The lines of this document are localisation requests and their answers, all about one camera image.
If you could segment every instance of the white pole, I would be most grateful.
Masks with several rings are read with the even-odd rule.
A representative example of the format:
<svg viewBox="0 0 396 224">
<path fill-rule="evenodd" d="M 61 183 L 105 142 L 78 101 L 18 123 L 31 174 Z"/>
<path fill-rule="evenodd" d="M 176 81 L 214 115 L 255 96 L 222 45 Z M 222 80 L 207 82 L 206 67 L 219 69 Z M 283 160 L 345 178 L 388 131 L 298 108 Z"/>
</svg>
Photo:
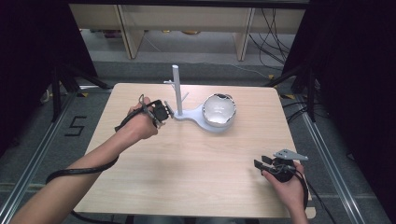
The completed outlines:
<svg viewBox="0 0 396 224">
<path fill-rule="evenodd" d="M 174 83 L 175 83 L 177 113 L 181 116 L 183 115 L 183 108 L 181 106 L 180 76 L 178 74 L 178 66 L 174 64 L 172 65 L 172 69 L 173 69 Z"/>
</svg>

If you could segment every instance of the white bowl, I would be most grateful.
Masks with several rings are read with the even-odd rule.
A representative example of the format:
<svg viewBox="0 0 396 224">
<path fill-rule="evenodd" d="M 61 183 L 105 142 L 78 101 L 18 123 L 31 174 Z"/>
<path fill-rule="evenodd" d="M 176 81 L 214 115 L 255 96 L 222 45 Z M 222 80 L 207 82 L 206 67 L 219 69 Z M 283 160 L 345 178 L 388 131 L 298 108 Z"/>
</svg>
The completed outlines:
<svg viewBox="0 0 396 224">
<path fill-rule="evenodd" d="M 227 94 L 216 93 L 209 96 L 202 106 L 206 123 L 214 127 L 228 127 L 233 123 L 236 106 Z"/>
</svg>

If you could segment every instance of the stand base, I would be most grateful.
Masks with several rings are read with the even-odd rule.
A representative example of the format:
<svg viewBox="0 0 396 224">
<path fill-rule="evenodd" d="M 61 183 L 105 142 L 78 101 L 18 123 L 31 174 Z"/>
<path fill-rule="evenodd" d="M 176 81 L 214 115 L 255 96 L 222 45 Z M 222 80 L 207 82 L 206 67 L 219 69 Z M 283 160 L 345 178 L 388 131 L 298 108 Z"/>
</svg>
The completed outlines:
<svg viewBox="0 0 396 224">
<path fill-rule="evenodd" d="M 210 133 L 223 133 L 225 132 L 230 126 L 227 127 L 214 127 L 206 123 L 204 116 L 202 115 L 202 106 L 203 105 L 198 105 L 193 110 L 183 110 L 183 114 L 179 115 L 177 112 L 175 113 L 174 117 L 176 120 L 182 121 L 182 120 L 191 120 L 194 121 L 198 126 L 200 126 L 202 129 L 205 131 L 208 131 Z"/>
</svg>

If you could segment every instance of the wooden tabletop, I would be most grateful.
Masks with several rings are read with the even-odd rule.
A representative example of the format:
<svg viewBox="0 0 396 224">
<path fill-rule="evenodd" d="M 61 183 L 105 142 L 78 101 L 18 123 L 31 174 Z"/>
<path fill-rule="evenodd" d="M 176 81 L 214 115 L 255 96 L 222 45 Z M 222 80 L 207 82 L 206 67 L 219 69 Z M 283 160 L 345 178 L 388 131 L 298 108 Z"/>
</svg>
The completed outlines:
<svg viewBox="0 0 396 224">
<path fill-rule="evenodd" d="M 209 133 L 192 121 L 168 119 L 158 135 L 125 150 L 102 173 L 76 207 L 78 212 L 192 217 L 288 217 L 270 183 L 253 165 L 283 148 L 295 151 L 276 90 L 235 86 L 182 85 L 189 93 L 183 109 L 194 109 L 213 93 L 236 104 L 233 126 Z M 115 86 L 87 152 L 114 134 L 131 105 L 144 93 L 167 101 L 176 96 L 166 84 Z M 308 206 L 309 218 L 316 214 Z"/>
</svg>

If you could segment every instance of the wearable hand device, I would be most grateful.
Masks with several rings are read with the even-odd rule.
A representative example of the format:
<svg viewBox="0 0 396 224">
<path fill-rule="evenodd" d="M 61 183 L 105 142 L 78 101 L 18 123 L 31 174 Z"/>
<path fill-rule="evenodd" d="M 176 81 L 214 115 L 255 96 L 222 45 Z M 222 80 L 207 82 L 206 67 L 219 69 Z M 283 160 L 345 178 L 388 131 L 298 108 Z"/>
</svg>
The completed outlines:
<svg viewBox="0 0 396 224">
<path fill-rule="evenodd" d="M 160 129 L 161 126 L 165 124 L 163 121 L 168 119 L 169 116 L 171 118 L 174 117 L 174 111 L 172 110 L 170 105 L 166 103 L 166 101 L 165 101 L 165 105 L 163 105 L 163 102 L 161 100 L 156 100 L 146 105 L 144 102 L 144 98 L 145 98 L 144 94 L 140 95 L 139 103 L 142 106 L 129 113 L 128 116 L 126 116 L 126 118 L 122 121 L 122 123 L 114 128 L 116 132 L 120 128 L 122 128 L 126 123 L 128 123 L 129 120 L 131 120 L 134 116 L 136 116 L 139 113 L 148 114 L 152 118 L 152 123 L 158 129 Z M 152 112 L 149 110 L 149 106 L 152 106 L 153 108 Z"/>
<path fill-rule="evenodd" d="M 303 186 L 304 208 L 306 208 L 306 205 L 308 204 L 308 187 L 303 175 L 295 168 L 293 160 L 307 161 L 308 157 L 302 156 L 288 149 L 280 150 L 274 153 L 274 156 L 274 159 L 262 156 L 262 162 L 272 166 L 266 166 L 262 162 L 254 160 L 254 167 L 259 169 L 261 172 L 263 170 L 267 171 L 282 183 L 288 182 L 296 176 Z"/>
</svg>

